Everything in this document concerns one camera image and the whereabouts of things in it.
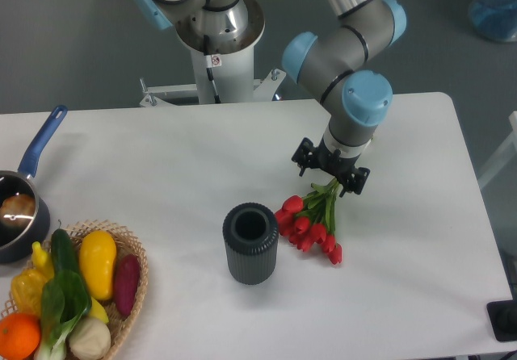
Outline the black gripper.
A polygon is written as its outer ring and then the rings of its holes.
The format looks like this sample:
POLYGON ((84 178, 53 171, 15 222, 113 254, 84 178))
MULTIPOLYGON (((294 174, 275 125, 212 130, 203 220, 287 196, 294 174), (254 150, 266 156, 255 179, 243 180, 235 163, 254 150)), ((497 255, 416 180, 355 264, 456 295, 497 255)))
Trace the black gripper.
POLYGON ((346 193, 360 195, 371 173, 369 168, 355 167, 359 155, 343 156, 340 149, 330 151, 323 141, 318 147, 304 137, 292 155, 292 161, 299 168, 299 176, 303 176, 307 169, 320 169, 337 178, 343 187, 339 193, 343 197, 346 193))

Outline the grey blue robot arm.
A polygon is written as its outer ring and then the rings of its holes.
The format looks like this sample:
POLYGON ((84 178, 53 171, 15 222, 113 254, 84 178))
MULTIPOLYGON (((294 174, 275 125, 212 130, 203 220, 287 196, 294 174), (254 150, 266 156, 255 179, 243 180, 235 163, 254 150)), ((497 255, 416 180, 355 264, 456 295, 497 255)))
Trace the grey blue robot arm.
MULTIPOLYGON (((174 28, 191 52, 199 102, 248 102, 254 88, 254 46, 265 28, 255 0, 134 0, 159 30, 174 28)), ((395 0, 328 0, 339 26, 321 39, 296 36, 282 56, 284 72, 330 114, 319 144, 303 140, 293 155, 302 170, 334 176, 346 192, 361 193, 369 170, 356 161, 392 102, 385 77, 364 65, 406 29, 395 0)))

